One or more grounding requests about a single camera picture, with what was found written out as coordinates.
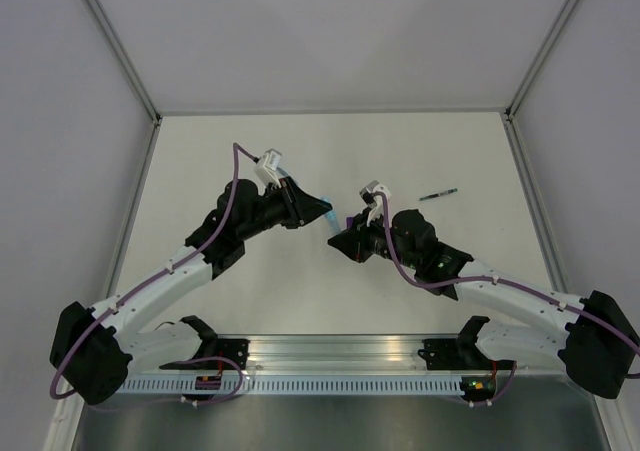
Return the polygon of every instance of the metal frame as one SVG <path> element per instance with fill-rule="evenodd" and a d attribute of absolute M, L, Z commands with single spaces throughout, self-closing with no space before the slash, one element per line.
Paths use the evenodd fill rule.
<path fill-rule="evenodd" d="M 637 451 L 633 418 L 619 399 L 595 398 L 596 410 L 600 415 L 605 435 L 613 451 Z"/>
<path fill-rule="evenodd" d="M 558 253 L 553 233 L 551 232 L 551 226 L 547 213 L 545 212 L 544 205 L 542 204 L 542 198 L 536 181 L 533 176 L 531 164 L 527 152 L 524 148 L 522 137 L 515 126 L 515 123 L 510 119 L 507 113 L 502 114 L 502 125 L 507 134 L 507 140 L 511 147 L 511 153 L 513 154 L 513 160 L 520 176 L 520 182 L 522 184 L 522 190 L 524 191 L 525 199 L 527 200 L 527 206 L 531 213 L 531 219 L 533 221 L 533 227 L 540 243 L 540 249 L 542 250 L 542 257 L 544 264 L 547 267 L 547 273 L 551 281 L 552 287 L 561 292 L 568 292 L 565 274 L 563 272 L 563 266 Z"/>
<path fill-rule="evenodd" d="M 70 388 L 65 383 L 61 391 L 67 392 Z M 83 409 L 84 401 L 78 395 L 58 401 L 42 447 L 43 451 L 71 451 Z"/>
<path fill-rule="evenodd" d="M 214 372 L 206 375 L 212 380 Z M 215 386 L 216 396 L 228 395 L 238 375 L 225 372 Z M 278 376 L 245 375 L 238 395 L 253 396 L 462 396 L 460 376 Z M 124 382 L 118 394 L 209 395 L 196 374 L 139 375 Z"/>
<path fill-rule="evenodd" d="M 113 52 L 116 61 L 118 62 L 120 68 L 122 69 L 122 72 L 124 73 L 125 79 L 138 98 L 138 101 L 140 101 L 140 104 L 149 115 L 149 118 L 153 122 L 154 126 L 157 125 L 161 119 L 160 113 L 151 101 L 149 93 L 147 93 L 147 90 L 144 87 L 144 84 L 142 83 L 142 80 L 140 79 L 136 68 L 133 66 L 133 63 L 129 58 L 129 54 L 122 45 L 122 41 L 120 41 L 120 38 L 113 28 L 111 21 L 107 17 L 102 4 L 100 4 L 100 0 L 82 1 L 86 5 L 87 11 L 96 23 L 98 30 L 106 40 L 107 46 Z"/>
<path fill-rule="evenodd" d="M 149 174 L 149 166 L 151 166 L 153 151 L 156 149 L 156 142 L 158 141 L 158 133 L 160 131 L 161 124 L 162 118 L 154 124 L 150 133 L 146 136 L 146 149 L 142 160 L 138 164 L 136 184 L 132 190 L 131 197 L 129 198 L 127 213 L 120 232 L 118 233 L 118 240 L 116 241 L 113 256 L 109 262 L 109 270 L 107 272 L 108 278 L 102 291 L 102 294 L 105 297 L 110 296 L 115 292 L 118 279 L 120 278 L 120 272 L 122 271 L 122 264 L 124 262 L 124 253 L 127 250 L 127 246 L 129 246 L 129 238 L 131 238 L 133 222 L 135 221 L 135 217 L 138 213 L 142 190 L 144 188 L 144 183 L 147 180 L 147 175 Z"/>
<path fill-rule="evenodd" d="M 515 116 L 515 114 L 522 106 L 522 103 L 527 97 L 531 86 L 533 86 L 536 78 L 538 77 L 538 74 L 544 67 L 544 64 L 551 55 L 553 48 L 560 39 L 560 36 L 564 33 L 569 20 L 571 19 L 581 2 L 582 0 L 564 1 L 562 8 L 560 8 L 560 12 L 557 14 L 556 19 L 551 25 L 551 29 L 549 29 L 549 32 L 547 32 L 547 35 L 542 40 L 542 44 L 538 48 L 538 52 L 533 58 L 533 61 L 529 65 L 529 69 L 527 69 L 524 78 L 520 82 L 518 89 L 511 99 L 511 103 L 509 104 L 509 106 L 507 106 L 505 114 L 509 116 L 510 121 L 513 120 L 513 116 Z"/>
<path fill-rule="evenodd" d="M 180 118 L 186 116 L 272 116 L 279 114 L 394 114 L 394 113 L 501 113 L 502 106 L 423 106 L 423 107 L 349 107 L 349 108 L 269 108 L 269 109 L 238 109 L 225 111 L 168 111 L 163 117 Z"/>

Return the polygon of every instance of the pen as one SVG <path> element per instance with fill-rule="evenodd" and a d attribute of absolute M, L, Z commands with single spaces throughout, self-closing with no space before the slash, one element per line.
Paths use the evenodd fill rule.
<path fill-rule="evenodd" d="M 446 191 L 442 191 L 440 193 L 429 194 L 428 196 L 421 197 L 418 201 L 427 201 L 428 199 L 440 198 L 442 196 L 448 196 L 453 193 L 457 193 L 458 188 L 447 189 Z"/>

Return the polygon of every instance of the purple cable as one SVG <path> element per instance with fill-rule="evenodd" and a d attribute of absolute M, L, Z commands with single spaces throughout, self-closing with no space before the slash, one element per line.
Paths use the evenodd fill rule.
<path fill-rule="evenodd" d="M 118 407 L 118 408 L 100 408 L 98 406 L 91 406 L 91 409 L 93 409 L 95 411 L 98 411 L 100 413 L 115 413 L 115 412 L 118 412 L 118 411 L 128 411 L 128 410 L 131 410 L 131 409 L 151 406 L 153 404 L 176 403 L 176 402 L 182 403 L 182 402 L 184 402 L 184 403 L 193 405 L 194 401 L 197 401 L 198 404 L 196 405 L 196 407 L 199 408 L 200 406 L 209 406 L 211 404 L 222 403 L 224 401 L 228 401 L 231 398 L 235 397 L 235 395 L 238 393 L 238 391 L 240 391 L 240 388 L 242 388 L 242 384 L 244 383 L 245 376 L 242 373 L 242 369 L 240 368 L 240 366 L 238 366 L 236 363 L 234 363 L 230 359 L 227 359 L 227 358 L 222 357 L 222 356 L 211 356 L 211 357 L 208 357 L 208 358 L 190 359 L 188 361 L 176 361 L 175 363 L 172 363 L 172 364 L 195 364 L 195 363 L 202 363 L 204 361 L 222 361 L 223 363 L 227 363 L 235 371 L 238 372 L 238 376 L 239 376 L 238 383 L 229 392 L 229 394 L 225 394 L 224 396 L 221 396 L 219 398 L 211 398 L 211 399 L 206 399 L 206 400 L 202 400 L 202 401 L 198 401 L 198 400 L 195 400 L 195 399 L 183 401 L 181 398 L 158 398 L 158 399 L 152 399 L 150 401 L 144 401 L 142 403 L 136 403 L 136 404 L 131 405 L 131 406 L 122 406 L 122 407 Z"/>
<path fill-rule="evenodd" d="M 373 196 L 380 196 L 382 198 L 382 207 L 384 211 L 384 216 L 382 218 L 384 223 L 384 235 L 387 240 L 387 246 L 389 248 L 389 254 L 391 255 L 391 260 L 393 261 L 393 264 L 395 265 L 396 269 L 400 273 L 400 276 L 402 276 L 402 278 L 411 286 L 415 286 L 416 288 L 421 288 L 426 290 L 432 290 L 435 288 L 440 288 L 442 286 L 448 286 L 450 284 L 470 283 L 470 282 L 478 282 L 478 281 L 486 282 L 486 283 L 493 282 L 492 276 L 467 276 L 464 278 L 448 279 L 446 281 L 440 281 L 437 283 L 420 283 L 412 279 L 406 273 L 406 271 L 402 267 L 402 264 L 400 264 L 400 260 L 398 259 L 398 255 L 396 254 L 396 250 L 393 245 L 393 240 L 391 238 L 391 226 L 389 224 L 389 201 L 387 200 L 387 196 L 384 193 L 374 193 Z M 504 284 L 505 286 L 509 286 L 511 288 L 518 289 L 520 291 L 524 291 L 525 293 L 535 296 L 536 298 L 539 298 L 543 301 L 546 301 L 547 303 L 553 306 L 559 306 L 561 304 L 559 300 L 549 297 L 546 294 L 541 293 L 540 291 L 536 291 L 535 289 L 531 289 L 530 287 L 525 286 L 524 284 L 517 283 L 515 281 L 511 281 L 509 279 L 503 279 L 503 278 L 498 278 L 497 282 L 500 284 Z M 596 323 L 597 325 L 603 327 L 604 329 L 612 333 L 614 336 L 616 336 L 618 339 L 620 339 L 624 344 L 629 346 L 631 350 L 636 354 L 636 356 L 640 356 L 640 346 L 638 346 L 636 343 L 634 343 L 631 340 L 631 338 L 629 338 L 628 336 L 625 336 L 620 330 L 618 330 L 614 326 L 611 326 L 606 321 L 598 318 L 597 316 L 594 316 L 588 311 L 578 309 L 571 305 L 565 305 L 563 309 L 566 309 L 567 311 L 571 311 L 572 313 L 575 313 L 578 316 L 582 316 Z M 640 372 L 627 374 L 627 378 L 640 379 Z"/>
<path fill-rule="evenodd" d="M 231 214 L 231 207 L 233 206 L 233 200 L 234 200 L 234 198 L 236 196 L 236 187 L 238 185 L 238 174 L 240 172 L 240 163 L 239 163 L 239 159 L 238 159 L 238 152 L 241 152 L 245 156 L 249 157 L 252 161 L 256 160 L 255 156 L 253 156 L 251 153 L 249 153 L 246 149 L 244 149 L 238 143 L 233 143 L 233 179 L 231 181 L 231 190 L 230 190 L 230 193 L 229 193 L 229 202 L 227 203 L 227 207 L 224 210 L 224 214 L 222 215 L 222 219 L 220 220 L 220 224 L 218 224 L 218 227 L 216 228 L 214 233 L 211 235 L 211 237 L 209 239 L 207 239 L 207 241 L 202 246 L 200 246 L 198 249 L 196 249 L 193 253 L 189 254 L 188 256 L 186 256 L 186 257 L 182 258 L 180 261 L 178 261 L 175 264 L 174 269 L 179 268 L 180 266 L 182 266 L 183 264 L 185 264 L 186 262 L 190 261 L 195 256 L 197 256 L 203 249 L 205 249 L 207 246 L 209 246 L 211 243 L 213 243 L 213 241 L 222 232 L 222 229 L 224 228 L 224 225 L 226 224 L 227 219 L 229 218 L 229 215 Z M 145 289 L 147 286 L 149 286 L 150 284 L 155 283 L 156 281 L 158 281 L 160 278 L 163 278 L 167 274 L 169 274 L 169 270 L 168 269 L 163 269 L 162 271 L 159 271 L 158 273 L 154 274 L 153 276 L 145 279 L 140 284 L 135 286 L 131 291 L 126 293 L 124 296 L 122 296 L 122 298 L 120 298 L 118 301 L 116 301 L 116 307 L 119 308 L 120 306 L 125 304 L 127 301 L 129 301 L 131 298 L 133 298 L 136 294 L 138 294 L 140 291 Z M 111 308 L 107 309 L 104 313 L 102 313 L 100 316 L 98 316 L 96 318 L 96 320 L 93 323 L 91 323 L 87 327 L 87 329 L 84 330 L 84 332 L 80 335 L 80 337 L 77 339 L 77 341 L 75 343 L 73 343 L 73 346 L 71 346 L 71 348 L 69 349 L 69 351 L 67 352 L 65 357 L 62 359 L 62 362 L 60 363 L 60 366 L 58 366 L 58 369 L 56 370 L 56 373 L 53 376 L 53 380 L 51 381 L 51 385 L 49 386 L 49 396 L 51 396 L 51 398 L 53 398 L 53 399 L 65 399 L 65 398 L 68 398 L 69 396 L 72 396 L 73 394 L 76 393 L 75 389 L 72 389 L 70 391 L 67 391 L 66 393 L 58 394 L 57 389 L 58 389 L 58 383 L 60 382 L 60 378 L 62 378 L 62 375 L 63 375 L 64 371 L 67 369 L 67 366 L 69 365 L 69 362 L 71 362 L 71 358 L 73 358 L 75 353 L 78 352 L 78 349 L 80 348 L 80 346 L 82 346 L 82 343 L 84 343 L 85 339 L 87 339 L 87 337 L 93 332 L 93 330 L 96 329 L 105 319 L 107 319 L 112 314 L 113 314 L 113 309 L 111 309 Z"/>
<path fill-rule="evenodd" d="M 500 388 L 500 390 L 491 399 L 487 399 L 486 401 L 473 401 L 473 407 L 474 408 L 479 408 L 479 407 L 482 407 L 482 406 L 488 406 L 489 402 L 491 402 L 491 404 L 493 404 L 497 400 L 499 400 L 502 396 L 504 396 L 506 394 L 506 392 L 509 390 L 509 388 L 511 387 L 511 385 L 513 384 L 513 378 L 516 375 L 516 369 L 518 369 L 518 363 L 513 363 L 513 366 L 511 367 L 511 372 L 509 373 L 509 377 L 507 378 L 507 382 L 504 383 L 504 386 L 502 386 L 502 388 Z M 460 398 L 460 399 L 452 398 L 452 399 L 447 399 L 447 401 L 451 401 L 452 403 L 464 404 L 465 406 L 469 406 L 469 401 L 466 401 L 466 400 L 464 400 L 462 398 Z"/>

